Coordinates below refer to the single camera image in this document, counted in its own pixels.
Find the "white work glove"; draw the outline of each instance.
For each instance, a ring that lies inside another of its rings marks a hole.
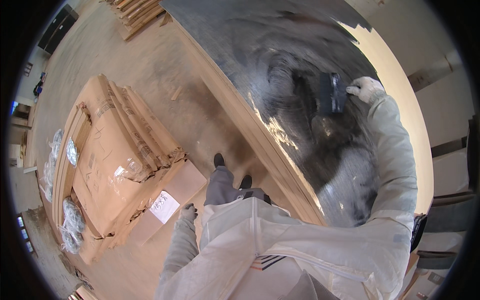
[[[193,224],[193,221],[197,218],[197,216],[197,209],[195,206],[193,206],[193,203],[188,203],[181,208],[179,219],[184,219]]]
[[[372,95],[377,91],[385,92],[382,84],[371,77],[360,77],[352,81],[346,88],[347,93],[358,96],[360,100],[367,104],[373,104]]]

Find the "black cabinet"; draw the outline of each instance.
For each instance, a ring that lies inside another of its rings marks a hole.
[[[78,14],[66,4],[55,16],[52,23],[48,26],[38,46],[46,52],[53,54],[63,37],[78,19]]]

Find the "black shoe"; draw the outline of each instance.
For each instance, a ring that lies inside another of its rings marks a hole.
[[[215,167],[225,165],[225,160],[223,159],[223,156],[221,153],[215,154],[215,156],[213,157],[213,164],[215,165]]]
[[[252,187],[252,177],[250,175],[243,176],[239,189],[249,189]]]

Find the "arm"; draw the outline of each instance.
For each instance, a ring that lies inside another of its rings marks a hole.
[[[347,92],[371,104],[368,126],[378,147],[380,187],[369,221],[390,218],[412,230],[417,203],[417,175],[408,132],[395,100],[370,77],[354,80]]]
[[[196,211],[193,203],[185,205],[180,210],[180,217],[173,227],[170,247],[163,263],[157,289],[198,255],[197,235],[193,225],[193,221],[198,216]]]

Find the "plastic bag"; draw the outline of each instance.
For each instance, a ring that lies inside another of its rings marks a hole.
[[[63,129],[58,129],[53,135],[53,142],[48,143],[48,145],[52,148],[52,151],[48,155],[48,161],[43,167],[43,177],[40,178],[40,180],[45,182],[45,187],[42,187],[41,185],[39,185],[39,187],[49,202],[52,202],[53,178],[55,176],[55,166],[57,165],[57,158],[62,138]]]
[[[68,139],[66,152],[67,152],[68,161],[70,161],[73,167],[76,168],[77,161],[78,161],[78,152],[77,152],[77,147],[75,146],[75,143],[73,143],[72,138]]]
[[[60,226],[63,240],[62,249],[77,254],[84,241],[82,232],[85,230],[85,220],[80,208],[72,201],[71,197],[63,199],[63,212],[65,221]]]

